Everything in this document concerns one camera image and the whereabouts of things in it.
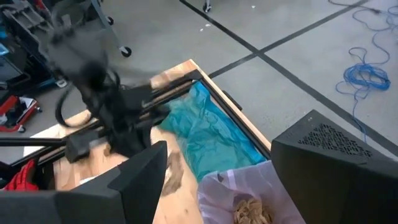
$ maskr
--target floor tile line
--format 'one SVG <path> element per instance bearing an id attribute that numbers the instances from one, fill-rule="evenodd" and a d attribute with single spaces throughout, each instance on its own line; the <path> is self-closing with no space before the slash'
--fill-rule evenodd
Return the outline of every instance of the floor tile line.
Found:
<path id="1" fill-rule="evenodd" d="M 271 59 L 268 57 L 266 54 L 261 54 L 258 55 L 259 58 L 261 58 L 265 63 L 270 65 L 272 68 L 277 70 L 280 74 L 282 74 L 285 78 L 287 78 L 289 81 L 291 81 L 294 85 L 299 87 L 301 90 L 305 91 L 308 93 L 310 96 L 312 96 L 314 99 L 319 101 L 321 104 L 326 106 L 329 110 L 332 110 L 334 113 L 336 113 L 339 117 L 343 118 L 345 121 L 347 121 L 349 124 L 354 126 L 356 129 L 361 131 L 361 127 L 358 126 L 357 123 L 355 123 L 354 117 L 352 114 L 338 106 L 336 103 L 333 101 L 329 100 L 327 97 L 322 95 L 320 92 L 316 91 L 314 88 L 306 84 L 305 82 L 301 81 L 297 76 L 295 76 L 293 73 L 288 71 L 286 68 L 281 66 L 279 63 L 277 63 L 275 60 Z M 388 140 L 386 137 L 375 131 L 373 128 L 369 127 L 367 124 L 363 123 L 361 120 L 356 118 L 357 122 L 366 130 L 366 134 L 368 137 L 373 139 L 373 141 L 377 142 L 379 145 L 393 153 L 394 155 L 398 156 L 398 146 L 394 144 L 392 141 Z"/>
<path id="2" fill-rule="evenodd" d="M 243 57 L 243 58 L 241 58 L 239 60 L 236 60 L 236 61 L 234 61 L 234 62 L 232 62 L 232 63 L 230 63 L 230 64 L 228 64 L 228 65 L 226 65 L 226 66 L 224 66 L 222 68 L 220 68 L 219 70 L 217 70 L 215 72 L 212 72 L 211 74 L 209 74 L 209 77 L 210 78 L 215 78 L 215 77 L 217 77 L 219 75 L 222 75 L 222 74 L 228 72 L 229 70 L 232 70 L 233 68 L 236 68 L 237 66 L 242 65 L 242 64 L 254 59 L 255 57 L 257 57 L 256 54 L 254 54 L 254 53 L 253 54 L 249 54 L 249 55 L 247 55 L 247 56 L 245 56 L 245 57 Z"/>
<path id="3" fill-rule="evenodd" d="M 308 31 L 313 30 L 314 28 L 317 28 L 317 27 L 321 26 L 322 24 L 325 24 L 325 23 L 331 21 L 332 19 L 336 19 L 338 16 L 341 16 L 344 13 L 349 12 L 349 11 L 355 9 L 356 7 L 361 6 L 361 5 L 363 5 L 363 4 L 367 3 L 367 2 L 369 2 L 369 0 L 360 0 L 357 3 L 355 3 L 355 4 L 352 4 L 351 6 L 347 6 L 344 9 L 333 13 L 332 15 L 326 16 L 325 18 L 323 18 L 323 19 L 321 19 L 321 20 L 319 20 L 317 22 L 314 22 L 313 24 L 311 24 L 309 26 L 306 26 L 306 27 L 304 27 L 303 29 L 300 29 L 297 32 L 294 32 L 293 34 L 288 35 L 287 37 L 284 37 L 284 38 L 282 38 L 282 39 L 280 39 L 280 40 L 278 40 L 278 41 L 276 41 L 276 42 L 274 42 L 274 43 L 272 43 L 272 44 L 270 44 L 270 45 L 268 45 L 266 47 L 263 47 L 260 50 L 260 52 L 261 53 L 268 52 L 268 51 L 270 51 L 270 50 L 272 50 L 272 49 L 274 49 L 274 48 L 276 48 L 276 47 L 278 47 L 278 46 L 280 46 L 280 45 L 282 45 L 282 44 L 284 44 L 284 43 L 286 43 L 286 42 L 288 42 L 288 41 L 290 41 L 290 40 L 292 40 L 292 39 L 294 39 L 294 38 L 296 38 L 296 37 L 298 37 L 300 35 L 305 34 Z"/>
<path id="4" fill-rule="evenodd" d="M 230 36 L 232 39 L 243 45 L 245 48 L 250 50 L 251 52 L 258 52 L 259 50 L 255 48 L 253 45 L 251 45 L 249 42 L 245 41 L 242 37 L 238 36 L 234 32 L 230 31 L 228 28 L 225 26 L 221 25 L 219 22 L 215 21 L 212 19 L 210 16 L 202 12 L 201 10 L 197 9 L 195 6 L 192 6 L 189 2 L 186 0 L 180 0 L 182 4 L 190 8 L 192 11 L 197 13 L 199 16 L 202 18 L 206 19 L 208 22 L 210 22 L 213 26 L 219 28 L 221 31 L 223 31 L 226 35 Z"/>
<path id="5" fill-rule="evenodd" d="M 361 0 L 357 3 L 355 3 L 355 6 L 359 6 L 362 5 L 366 2 L 368 2 L 369 0 Z M 225 34 L 227 34 L 228 36 L 230 36 L 231 38 L 233 38 L 235 41 L 239 42 L 241 45 L 243 45 L 245 48 L 247 48 L 248 50 L 250 50 L 252 52 L 251 55 L 245 56 L 213 73 L 210 74 L 211 78 L 217 77 L 219 75 L 222 75 L 224 73 L 226 73 L 227 71 L 242 65 L 248 61 L 250 61 L 253 58 L 259 57 L 261 58 L 263 61 L 265 61 L 265 63 L 267 63 L 268 65 L 270 65 L 272 68 L 274 68 L 275 70 L 277 70 L 280 74 L 282 74 L 285 78 L 287 78 L 288 80 L 290 80 L 294 85 L 296 85 L 297 87 L 299 87 L 301 90 L 305 91 L 306 93 L 308 93 L 310 96 L 312 96 L 314 99 L 316 99 L 317 101 L 319 101 L 321 104 L 323 104 L 324 106 L 326 106 L 329 110 L 332 110 L 334 113 L 336 113 L 339 117 L 343 118 L 345 121 L 347 121 L 349 124 L 351 124 L 352 126 L 354 126 L 356 129 L 361 130 L 361 128 L 355 123 L 354 118 L 352 116 L 352 114 L 348 113 L 347 111 L 345 111 L 343 108 L 341 108 L 340 106 L 338 106 L 336 103 L 332 102 L 331 100 L 329 100 L 327 97 L 325 97 L 324 95 L 322 95 L 320 92 L 316 91 L 314 88 L 310 87 L 308 84 L 306 84 L 305 82 L 301 81 L 297 76 L 295 76 L 293 73 L 291 73 L 290 71 L 288 71 L 286 68 L 284 68 L 282 65 L 278 64 L 275 60 L 271 59 L 270 57 L 268 57 L 266 54 L 262 53 L 262 51 L 266 51 L 266 50 L 270 50 L 271 47 L 265 47 L 262 50 L 258 50 L 257 48 L 255 48 L 253 45 L 251 45 L 249 42 L 245 41 L 244 39 L 242 39 L 240 36 L 236 35 L 234 32 L 230 31 L 229 29 L 227 29 L 225 26 L 221 25 L 219 22 L 215 21 L 214 19 L 212 19 L 211 17 L 209 17 L 207 14 L 205 14 L 204 12 L 202 12 L 201 10 L 195 8 L 194 6 L 192 6 L 189 2 L 186 2 L 186 0 L 180 0 L 181 3 L 183 3 L 184 5 L 186 5 L 188 8 L 190 8 L 191 10 L 193 10 L 195 13 L 197 13 L 199 16 L 202 16 L 202 18 L 206 19 L 208 22 L 212 23 L 215 27 L 219 28 L 221 31 L 223 31 Z M 354 6 L 348 6 L 342 10 L 340 10 L 339 12 L 337 12 L 337 14 L 332 14 L 329 17 L 327 17 L 326 19 L 322 19 L 321 20 L 321 24 L 316 24 L 313 25 L 312 29 L 324 24 L 327 22 L 327 19 L 332 20 L 334 18 L 336 18 L 337 16 L 342 15 L 345 12 L 348 12 L 350 9 L 354 8 Z M 299 36 L 299 34 L 303 34 L 304 32 L 302 31 L 300 33 L 296 32 L 296 36 Z M 288 40 L 283 40 L 281 42 L 279 42 L 280 44 L 283 44 L 285 42 L 287 42 Z M 368 125 L 364 124 L 362 121 L 360 121 L 359 119 L 357 119 L 358 123 L 364 127 L 366 129 L 366 133 L 367 135 L 373 139 L 373 141 L 377 142 L 379 145 L 381 145 L 382 147 L 384 147 L 385 149 L 387 149 L 388 151 L 391 151 L 393 154 L 395 154 L 396 156 L 398 156 L 398 146 L 396 144 L 394 144 L 393 142 L 391 142 L 390 140 L 388 140 L 387 138 L 385 138 L 383 135 L 379 134 L 377 131 L 375 131 L 373 128 L 369 127 Z"/>

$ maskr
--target wooden plywood surface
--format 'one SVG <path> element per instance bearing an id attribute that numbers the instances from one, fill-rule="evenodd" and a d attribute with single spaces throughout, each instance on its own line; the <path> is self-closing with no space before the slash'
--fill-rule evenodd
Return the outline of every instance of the wooden plywood surface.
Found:
<path id="1" fill-rule="evenodd" d="M 208 82 L 219 94 L 227 105 L 235 110 L 236 114 L 249 126 L 255 135 L 263 142 L 267 148 L 271 148 L 270 142 L 257 130 L 257 128 L 242 114 L 240 110 L 229 100 L 225 94 L 208 78 L 203 71 L 195 64 L 194 61 L 188 60 L 180 65 L 177 65 L 170 70 L 167 70 L 160 75 L 151 79 L 151 84 L 154 88 L 160 88 L 168 84 L 168 82 L 182 77 L 192 70 L 198 69 L 203 78 Z M 88 112 L 84 111 L 67 120 L 68 123 L 81 123 L 88 116 Z M 59 125 L 53 126 L 33 137 L 37 138 L 61 138 L 72 132 L 75 129 L 65 129 Z M 164 191 L 159 199 L 159 204 L 155 213 L 154 223 L 158 224 L 183 224 L 183 223 L 203 223 L 200 216 L 200 211 L 197 205 L 197 182 L 195 176 L 192 174 L 189 166 L 181 155 L 177 140 L 172 133 L 152 128 L 151 141 L 155 143 L 159 140 L 166 140 L 168 147 L 169 158 L 177 158 L 178 164 L 170 165 L 166 171 L 166 179 Z M 35 150 L 37 147 L 26 147 L 25 156 Z M 125 157 L 118 154 L 108 154 L 108 145 L 102 144 L 96 146 L 87 159 L 83 159 L 74 164 L 69 164 L 63 158 L 54 163 L 54 173 L 56 188 L 58 190 L 70 190 L 78 185 L 81 181 L 89 177 L 100 175 L 114 166 L 126 160 Z"/>

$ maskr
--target teal plastic sheet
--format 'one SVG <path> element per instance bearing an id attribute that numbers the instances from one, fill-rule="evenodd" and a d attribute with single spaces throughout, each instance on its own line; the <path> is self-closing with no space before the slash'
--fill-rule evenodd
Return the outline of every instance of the teal plastic sheet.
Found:
<path id="1" fill-rule="evenodd" d="M 225 171 L 265 161 L 236 124 L 211 100 L 209 91 L 194 84 L 188 96 L 169 103 L 171 112 L 160 128 L 174 133 L 197 181 L 213 171 Z"/>

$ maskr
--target chair wheel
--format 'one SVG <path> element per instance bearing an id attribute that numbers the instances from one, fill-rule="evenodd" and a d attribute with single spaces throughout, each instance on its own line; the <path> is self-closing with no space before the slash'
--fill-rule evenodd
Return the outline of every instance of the chair wheel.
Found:
<path id="1" fill-rule="evenodd" d="M 26 128 L 21 125 L 21 126 L 19 126 L 18 132 L 19 133 L 25 133 L 26 132 Z"/>
<path id="2" fill-rule="evenodd" d="M 122 55 L 124 57 L 130 57 L 131 56 L 131 49 L 129 47 L 121 47 L 120 51 L 122 52 Z"/>
<path id="3" fill-rule="evenodd" d="M 210 12 L 210 10 L 211 10 L 211 5 L 209 4 L 209 5 L 207 5 L 207 3 L 205 3 L 204 5 L 203 5 L 203 12 L 205 12 L 205 13 L 207 13 L 207 12 Z"/>
<path id="4" fill-rule="evenodd" d="M 113 25 L 113 24 L 114 24 L 114 20 L 112 19 L 112 17 L 107 16 L 107 17 L 106 17 L 106 20 L 108 21 L 108 24 L 109 24 L 109 25 Z"/>
<path id="5" fill-rule="evenodd" d="M 68 82 L 66 80 L 58 80 L 55 82 L 55 84 L 57 84 L 59 88 L 63 88 L 68 85 Z"/>

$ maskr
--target concrete floor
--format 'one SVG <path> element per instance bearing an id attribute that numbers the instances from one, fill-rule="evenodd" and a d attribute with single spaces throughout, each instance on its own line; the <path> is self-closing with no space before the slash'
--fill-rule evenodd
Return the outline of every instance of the concrete floor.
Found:
<path id="1" fill-rule="evenodd" d="M 340 2 L 354 4 L 356 0 Z M 212 0 L 213 9 L 206 15 L 201 12 L 202 5 L 202 0 L 105 1 L 103 9 L 115 20 L 114 30 L 133 51 L 132 57 L 123 58 L 107 43 L 123 80 L 145 80 L 192 58 L 241 104 L 268 139 L 312 109 L 363 139 L 350 116 L 353 97 L 335 90 L 344 70 L 359 62 L 348 54 L 350 48 L 367 48 L 370 62 L 385 57 L 371 43 L 374 32 L 352 18 L 360 8 L 335 6 L 327 0 Z M 387 10 L 397 1 L 372 0 L 364 5 Z M 375 29 L 386 25 L 383 15 L 365 12 L 360 18 Z M 372 91 L 356 109 L 356 117 L 366 127 L 368 144 L 395 159 L 397 38 L 392 32 L 377 37 L 391 55 L 389 63 L 382 66 L 389 74 L 390 89 Z M 32 136 L 56 123 L 54 103 L 63 91 L 39 96 L 44 113 L 32 119 L 22 136 Z M 78 93 L 73 93 L 63 113 L 69 117 L 83 109 Z M 0 151 L 4 162 L 21 156 L 20 148 Z"/>

